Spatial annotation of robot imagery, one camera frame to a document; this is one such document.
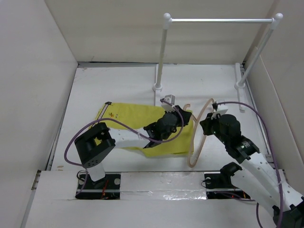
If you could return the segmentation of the yellow-green trousers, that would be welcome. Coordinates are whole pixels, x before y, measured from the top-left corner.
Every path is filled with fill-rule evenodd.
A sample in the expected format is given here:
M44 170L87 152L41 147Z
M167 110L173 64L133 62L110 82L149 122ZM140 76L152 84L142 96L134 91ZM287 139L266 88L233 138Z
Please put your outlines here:
M128 104L128 103L106 103L99 110L96 119L112 118L123 124L139 129L156 122L163 117L165 111L162 107ZM191 118L177 139L172 142L160 144L153 148L143 149L138 147L130 147L130 150L139 150L146 157L157 157L166 155L187 155L193 135L194 121Z

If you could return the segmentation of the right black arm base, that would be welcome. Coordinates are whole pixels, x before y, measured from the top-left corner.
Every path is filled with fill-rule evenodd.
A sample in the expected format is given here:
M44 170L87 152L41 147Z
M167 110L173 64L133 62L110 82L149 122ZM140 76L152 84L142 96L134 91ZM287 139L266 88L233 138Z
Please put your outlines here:
M241 189L232 185L231 177L241 167L234 162L223 166L220 171L204 173L201 186L205 188L207 199L236 199L239 201L251 201L251 197Z

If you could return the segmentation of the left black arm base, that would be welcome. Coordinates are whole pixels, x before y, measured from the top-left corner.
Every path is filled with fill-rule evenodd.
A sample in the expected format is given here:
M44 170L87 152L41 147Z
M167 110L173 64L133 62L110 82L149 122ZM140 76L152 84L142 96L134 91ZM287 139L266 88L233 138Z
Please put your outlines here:
M99 181L92 181L85 171L79 171L76 199L80 200L119 200L120 199L120 173L107 173Z

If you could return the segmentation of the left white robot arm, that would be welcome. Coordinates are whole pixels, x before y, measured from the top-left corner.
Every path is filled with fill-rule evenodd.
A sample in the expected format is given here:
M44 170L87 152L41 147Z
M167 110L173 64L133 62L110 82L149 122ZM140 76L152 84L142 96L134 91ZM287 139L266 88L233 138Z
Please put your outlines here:
M171 142L169 137L188 125L192 113L178 105L165 111L162 118L143 128L132 129L118 120L105 118L75 138L82 167L89 175L89 182L95 188L105 185L106 177L102 161L114 148L149 149Z

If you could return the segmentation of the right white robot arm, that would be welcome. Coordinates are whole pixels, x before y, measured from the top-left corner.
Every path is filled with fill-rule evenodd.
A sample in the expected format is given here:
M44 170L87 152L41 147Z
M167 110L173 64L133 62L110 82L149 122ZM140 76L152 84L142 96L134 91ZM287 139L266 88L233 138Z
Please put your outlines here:
M242 135L240 122L231 114L207 114L200 121L204 135L214 135L235 159L220 169L220 183L243 190L273 217L280 228L304 226L304 197L269 164L259 148Z

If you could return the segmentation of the white clothes rack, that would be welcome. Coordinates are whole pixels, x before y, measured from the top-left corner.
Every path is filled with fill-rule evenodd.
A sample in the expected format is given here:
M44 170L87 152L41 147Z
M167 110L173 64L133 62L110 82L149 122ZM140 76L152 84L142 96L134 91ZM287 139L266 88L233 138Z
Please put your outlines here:
M251 73L255 63L259 59L263 49L265 48L267 42L269 41L271 35L276 30L278 25L283 19L282 13L275 14L270 19L175 19L172 18L169 13L165 13L163 15L163 26L162 26L162 37L161 37L161 49L159 55L159 61L156 65L155 71L155 84L153 85L153 91L155 92L155 97L160 97L162 91L162 69L164 64L164 54L166 48L166 41L167 41L167 34L171 24L177 23L242 23L242 24L269 24L270 27L267 33L262 38L262 41L255 52L255 55L252 57L251 61L249 62L249 66L246 68L245 72L241 73L241 66L239 63L235 64L235 80L236 83L234 85L237 91L237 100L238 106L240 111L245 110L244 105L244 98L243 95L245 94L245 87L246 87L246 80Z

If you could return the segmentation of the silver tape strip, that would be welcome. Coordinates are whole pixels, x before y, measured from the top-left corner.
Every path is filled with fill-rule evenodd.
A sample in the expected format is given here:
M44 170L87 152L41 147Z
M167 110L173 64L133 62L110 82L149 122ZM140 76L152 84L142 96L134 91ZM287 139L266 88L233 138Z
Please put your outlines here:
M203 172L124 172L122 200L205 200Z

